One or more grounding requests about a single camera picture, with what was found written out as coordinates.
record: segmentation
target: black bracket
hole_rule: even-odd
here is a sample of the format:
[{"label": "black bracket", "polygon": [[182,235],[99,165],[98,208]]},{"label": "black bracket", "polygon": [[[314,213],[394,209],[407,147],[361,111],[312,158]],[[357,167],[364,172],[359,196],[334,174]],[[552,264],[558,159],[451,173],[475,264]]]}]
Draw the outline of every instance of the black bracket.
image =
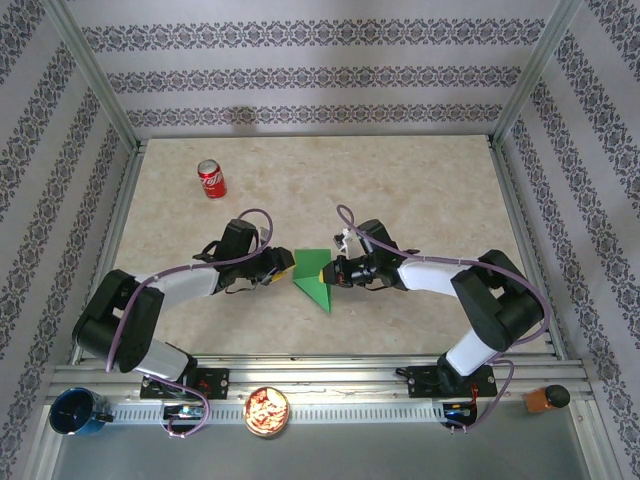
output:
[{"label": "black bracket", "polygon": [[[196,368],[187,375],[186,385],[204,393],[209,400],[226,400],[229,392],[228,368]],[[144,378],[140,398],[146,400],[192,400],[193,395],[182,390],[167,388],[154,380]]]},{"label": "black bracket", "polygon": [[474,385],[478,389],[478,397],[495,397],[498,394],[493,368],[489,365],[477,369],[453,390],[443,388],[437,365],[397,368],[396,375],[407,379],[409,398],[472,397]]}]

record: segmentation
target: wall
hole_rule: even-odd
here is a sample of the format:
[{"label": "wall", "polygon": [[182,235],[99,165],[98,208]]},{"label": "wall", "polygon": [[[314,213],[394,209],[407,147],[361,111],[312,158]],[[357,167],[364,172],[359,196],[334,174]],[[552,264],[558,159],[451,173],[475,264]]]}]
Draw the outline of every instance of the wall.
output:
[{"label": "wall", "polygon": [[68,361],[129,154],[42,6],[0,1],[0,479]]},{"label": "wall", "polygon": [[556,2],[69,6],[148,138],[490,133]]},{"label": "wall", "polygon": [[639,5],[583,3],[503,149],[627,478],[640,478]]}]

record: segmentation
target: black cap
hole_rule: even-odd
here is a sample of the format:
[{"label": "black cap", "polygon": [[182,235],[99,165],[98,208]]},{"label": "black cap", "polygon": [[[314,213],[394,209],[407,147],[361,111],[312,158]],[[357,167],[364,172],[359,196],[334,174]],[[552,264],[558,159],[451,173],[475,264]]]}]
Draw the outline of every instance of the black cap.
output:
[{"label": "black cap", "polygon": [[549,385],[544,390],[547,401],[556,408],[562,408],[569,405],[571,395],[569,391],[562,385]]}]

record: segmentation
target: blue cup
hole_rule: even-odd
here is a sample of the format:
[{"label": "blue cup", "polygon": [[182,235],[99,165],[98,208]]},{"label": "blue cup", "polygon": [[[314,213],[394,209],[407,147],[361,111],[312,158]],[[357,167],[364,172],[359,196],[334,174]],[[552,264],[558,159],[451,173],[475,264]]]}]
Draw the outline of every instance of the blue cup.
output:
[{"label": "blue cup", "polygon": [[90,435],[113,422],[106,398],[86,388],[71,388],[51,406],[49,424],[63,435]]}]

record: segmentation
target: metal frame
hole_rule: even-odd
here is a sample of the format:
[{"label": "metal frame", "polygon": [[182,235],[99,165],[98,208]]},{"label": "metal frame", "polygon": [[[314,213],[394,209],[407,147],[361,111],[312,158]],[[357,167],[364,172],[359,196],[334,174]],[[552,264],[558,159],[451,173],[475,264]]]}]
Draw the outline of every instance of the metal frame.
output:
[{"label": "metal frame", "polygon": [[[95,293],[100,282],[107,273],[113,268],[113,264],[120,247],[120,240],[124,233],[124,225],[127,222],[129,215],[129,208],[133,201],[133,193],[138,183],[138,176],[140,175],[140,168],[142,167],[142,160],[144,159],[144,150],[146,149],[147,141],[145,140],[140,148],[136,149],[132,154],[124,172],[124,179],[122,180],[122,188],[118,192],[118,198],[116,199],[114,217],[109,225],[109,231],[107,232],[107,238],[105,240],[104,249],[100,260],[98,261],[98,269],[93,277],[91,284],[91,295]],[[71,355],[71,363],[78,364],[83,356],[83,350],[77,345],[73,348]]]},{"label": "metal frame", "polygon": [[111,123],[116,127],[120,138],[126,142],[129,152],[133,152],[140,143],[138,135],[120,105],[107,76],[102,71],[82,29],[69,10],[66,0],[43,0],[42,4],[107,112]]},{"label": "metal frame", "polygon": [[[404,379],[395,375],[395,368],[399,366],[433,365],[437,361],[436,356],[318,355],[292,358],[232,355],[196,358],[203,367],[230,370],[228,400],[212,401],[213,414],[209,423],[241,423],[239,412],[242,404],[252,391],[263,385],[275,386],[287,395],[292,408],[300,412],[294,420],[296,423],[439,421],[439,403],[408,398]],[[602,435],[606,438],[606,433],[582,362],[559,361],[544,354],[511,355],[508,358],[516,364],[516,370],[504,401],[521,402],[522,393],[541,384],[562,383],[572,395],[570,408],[577,438],[592,478],[621,478],[610,445],[601,441]],[[508,368],[495,366],[494,371],[500,387]],[[118,424],[158,423],[158,413],[163,404],[159,400],[140,400],[141,380],[140,374],[106,374],[102,362],[96,359],[83,360],[80,365],[57,367],[25,478],[47,479],[54,471],[62,437],[48,427],[47,415],[49,405],[67,388],[86,385],[107,396]]]},{"label": "metal frame", "polygon": [[518,118],[520,110],[522,110],[527,98],[529,98],[529,94],[536,86],[544,67],[547,65],[551,55],[553,55],[562,35],[581,4],[582,0],[560,0],[556,6],[513,89],[513,93],[504,105],[496,122],[496,127],[492,133],[495,145],[499,146],[504,142],[511,126]]},{"label": "metal frame", "polygon": [[[491,160],[493,161],[496,176],[498,177],[498,184],[502,191],[502,198],[507,208],[511,228],[514,236],[516,237],[516,244],[518,245],[518,251],[520,252],[520,258],[524,265],[525,274],[531,283],[538,287],[543,294],[546,294],[542,272],[540,271],[540,266],[536,261],[531,239],[527,234],[527,226],[523,212],[518,208],[516,191],[509,180],[509,175],[506,171],[505,159],[502,156],[502,152],[499,149],[496,150],[494,148],[489,137],[487,137],[487,145],[489,153],[491,154]],[[555,316],[552,316],[551,323],[549,324],[549,335],[558,360],[566,360],[570,358],[569,353],[565,348],[562,335],[560,334],[560,329],[558,328],[558,321]]]}]

